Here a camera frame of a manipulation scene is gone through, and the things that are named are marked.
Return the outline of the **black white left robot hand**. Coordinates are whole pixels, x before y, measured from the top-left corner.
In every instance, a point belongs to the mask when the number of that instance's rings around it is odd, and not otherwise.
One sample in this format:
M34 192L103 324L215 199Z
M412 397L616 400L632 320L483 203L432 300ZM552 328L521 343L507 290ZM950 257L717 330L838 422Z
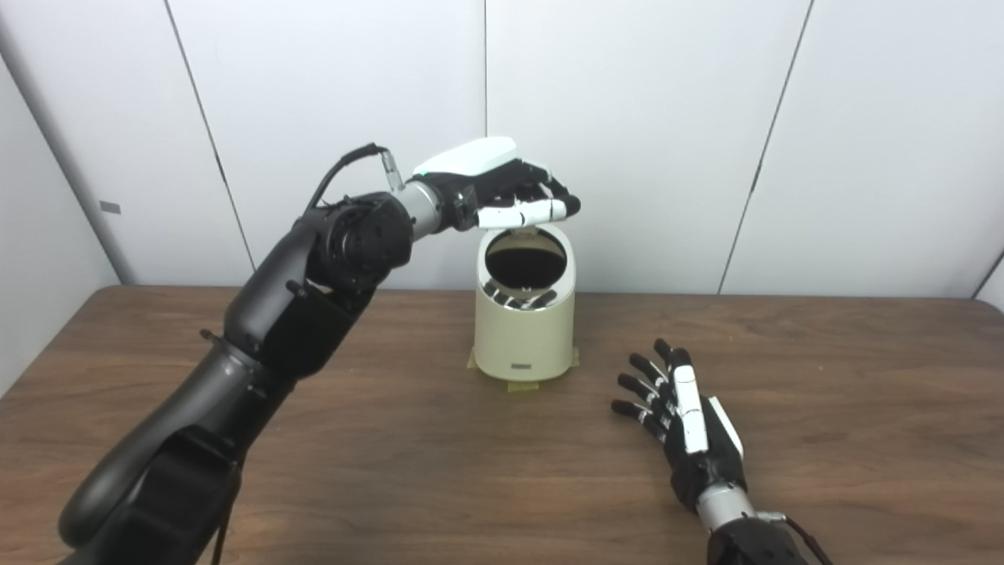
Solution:
M397 192L419 239L454 229L531 228L580 212L580 198L511 138L470 140L427 159Z

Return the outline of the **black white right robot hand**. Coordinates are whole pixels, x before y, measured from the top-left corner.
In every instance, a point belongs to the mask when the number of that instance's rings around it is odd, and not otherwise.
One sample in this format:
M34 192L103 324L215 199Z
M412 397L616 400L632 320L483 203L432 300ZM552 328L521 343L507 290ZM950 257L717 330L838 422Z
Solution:
M700 393L691 355L662 337L653 343L659 361L634 353L632 368L642 378L617 376L639 401L612 400L615 414L637 421L663 448L671 489L690 512L713 487L746 490L741 440L716 397Z

